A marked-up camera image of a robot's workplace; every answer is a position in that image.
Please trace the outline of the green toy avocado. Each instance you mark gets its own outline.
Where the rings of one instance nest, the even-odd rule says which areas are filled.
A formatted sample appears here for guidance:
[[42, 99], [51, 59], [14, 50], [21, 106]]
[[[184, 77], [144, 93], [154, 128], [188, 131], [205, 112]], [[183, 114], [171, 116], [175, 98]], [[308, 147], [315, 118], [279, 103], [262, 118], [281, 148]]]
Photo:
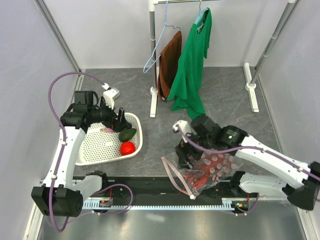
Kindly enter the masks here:
[[137, 132], [136, 128], [127, 128], [122, 130], [119, 135], [118, 135], [118, 139], [120, 142], [128, 142], [129, 140], [131, 140], [135, 134]]

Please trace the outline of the clear zip top bag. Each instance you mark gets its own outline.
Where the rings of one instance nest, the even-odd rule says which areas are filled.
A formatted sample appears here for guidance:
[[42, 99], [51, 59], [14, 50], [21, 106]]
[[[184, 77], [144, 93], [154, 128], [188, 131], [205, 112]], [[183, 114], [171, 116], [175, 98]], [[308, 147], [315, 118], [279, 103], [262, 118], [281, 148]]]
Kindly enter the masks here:
[[190, 162], [179, 163], [178, 155], [173, 152], [161, 160], [172, 185], [192, 200], [203, 190], [231, 177], [243, 165], [240, 158], [228, 153], [204, 152], [199, 160], [190, 157]]

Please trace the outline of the red toy tomato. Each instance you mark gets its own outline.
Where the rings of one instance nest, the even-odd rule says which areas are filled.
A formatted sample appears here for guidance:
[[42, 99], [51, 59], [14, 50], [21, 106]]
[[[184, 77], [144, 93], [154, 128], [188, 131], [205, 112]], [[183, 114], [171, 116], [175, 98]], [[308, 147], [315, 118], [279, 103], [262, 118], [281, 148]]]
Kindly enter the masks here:
[[119, 148], [119, 153], [122, 156], [130, 155], [136, 151], [136, 146], [130, 141], [125, 141], [121, 144]]

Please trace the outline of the red toy lobster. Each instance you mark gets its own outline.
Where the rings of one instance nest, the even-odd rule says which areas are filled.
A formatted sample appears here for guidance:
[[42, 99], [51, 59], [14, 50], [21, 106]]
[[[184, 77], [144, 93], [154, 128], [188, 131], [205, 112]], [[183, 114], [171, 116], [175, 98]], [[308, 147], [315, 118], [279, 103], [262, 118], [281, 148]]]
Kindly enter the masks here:
[[219, 179], [213, 181], [213, 177], [209, 179], [204, 178], [204, 172], [199, 169], [201, 161], [197, 161], [193, 166], [193, 169], [182, 169], [181, 174], [183, 179], [186, 181], [190, 190], [195, 195], [199, 195], [203, 190], [209, 189], [218, 184]]

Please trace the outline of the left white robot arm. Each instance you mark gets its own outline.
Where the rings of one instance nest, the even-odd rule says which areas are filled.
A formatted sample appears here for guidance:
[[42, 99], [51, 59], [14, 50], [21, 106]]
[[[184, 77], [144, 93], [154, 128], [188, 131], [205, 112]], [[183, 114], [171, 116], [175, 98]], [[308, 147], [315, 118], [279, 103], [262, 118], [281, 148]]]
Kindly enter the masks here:
[[115, 112], [118, 90], [110, 88], [98, 97], [94, 91], [76, 91], [72, 103], [59, 118], [62, 128], [50, 170], [41, 186], [33, 187], [31, 197], [45, 216], [78, 217], [83, 203], [92, 195], [106, 196], [110, 191], [107, 175], [95, 170], [77, 184], [73, 173], [81, 145], [89, 127], [102, 123], [115, 133], [132, 125], [121, 107]]

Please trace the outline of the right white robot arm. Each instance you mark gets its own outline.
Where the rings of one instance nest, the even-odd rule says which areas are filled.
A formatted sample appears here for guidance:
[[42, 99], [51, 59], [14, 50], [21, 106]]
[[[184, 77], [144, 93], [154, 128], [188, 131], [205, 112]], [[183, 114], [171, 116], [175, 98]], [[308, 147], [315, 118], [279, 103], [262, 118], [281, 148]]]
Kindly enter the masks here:
[[181, 134], [177, 150], [182, 158], [192, 156], [199, 160], [204, 153], [230, 154], [273, 174], [264, 176], [237, 171], [229, 184], [233, 196], [254, 193], [285, 197], [300, 209], [312, 211], [315, 208], [320, 192], [319, 162], [306, 163], [293, 159], [262, 144], [236, 126], [219, 126], [205, 114], [191, 122], [178, 120], [172, 130]]

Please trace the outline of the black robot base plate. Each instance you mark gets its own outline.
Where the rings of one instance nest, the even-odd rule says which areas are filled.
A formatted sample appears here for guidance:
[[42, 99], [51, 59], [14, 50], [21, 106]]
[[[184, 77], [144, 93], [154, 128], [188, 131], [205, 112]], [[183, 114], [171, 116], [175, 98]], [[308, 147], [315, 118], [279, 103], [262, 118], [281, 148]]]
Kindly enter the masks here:
[[255, 199], [258, 194], [246, 193], [232, 177], [219, 180], [217, 184], [210, 186], [194, 199], [184, 193], [180, 193], [171, 183], [167, 176], [116, 176], [109, 177], [103, 183], [103, 187], [113, 184], [124, 184], [133, 193], [132, 206], [209, 206], [221, 205], [223, 199]]

